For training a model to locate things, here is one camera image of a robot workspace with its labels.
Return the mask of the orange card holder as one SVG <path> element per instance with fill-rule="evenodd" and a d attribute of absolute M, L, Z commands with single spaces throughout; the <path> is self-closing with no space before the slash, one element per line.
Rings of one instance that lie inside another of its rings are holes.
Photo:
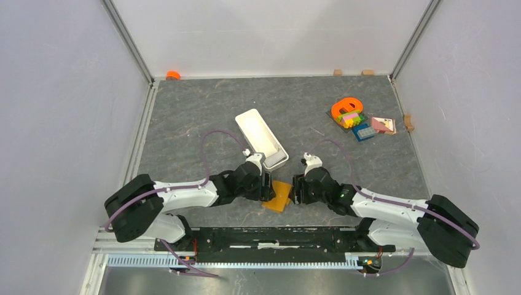
<path fill-rule="evenodd" d="M 290 202 L 289 195 L 292 185 L 281 181 L 272 181 L 272 188 L 275 194 L 274 198 L 268 202 L 263 202 L 262 206 L 274 212 L 282 213 Z"/>

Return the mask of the white rectangular tray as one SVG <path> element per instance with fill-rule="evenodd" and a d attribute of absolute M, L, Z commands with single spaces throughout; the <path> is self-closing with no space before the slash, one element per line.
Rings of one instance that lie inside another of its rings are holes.
<path fill-rule="evenodd" d="M 262 166 L 268 172 L 281 168 L 289 155 L 273 134 L 257 109 L 250 109 L 235 117 L 246 142 L 256 153 L 264 155 Z"/>

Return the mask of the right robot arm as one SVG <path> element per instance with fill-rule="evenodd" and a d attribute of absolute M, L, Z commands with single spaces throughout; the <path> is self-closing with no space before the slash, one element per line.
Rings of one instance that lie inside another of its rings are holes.
<path fill-rule="evenodd" d="M 400 199 L 352 184 L 340 184 L 323 167 L 295 175 L 290 198 L 298 205 L 323 203 L 337 215 L 361 218 L 355 244 L 425 250 L 444 264 L 462 269 L 478 248 L 479 226 L 451 200 Z"/>

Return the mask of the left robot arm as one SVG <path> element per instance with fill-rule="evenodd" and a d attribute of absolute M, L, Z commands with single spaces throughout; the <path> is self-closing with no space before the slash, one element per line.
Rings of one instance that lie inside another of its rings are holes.
<path fill-rule="evenodd" d="M 108 221 L 104 227 L 120 243 L 145 236 L 182 251 L 192 245 L 193 234 L 185 217 L 171 211 L 228 205 L 237 198 L 268 202 L 274 196 L 271 174 L 253 162 L 184 183 L 153 181 L 148 174 L 141 174 L 105 201 Z"/>

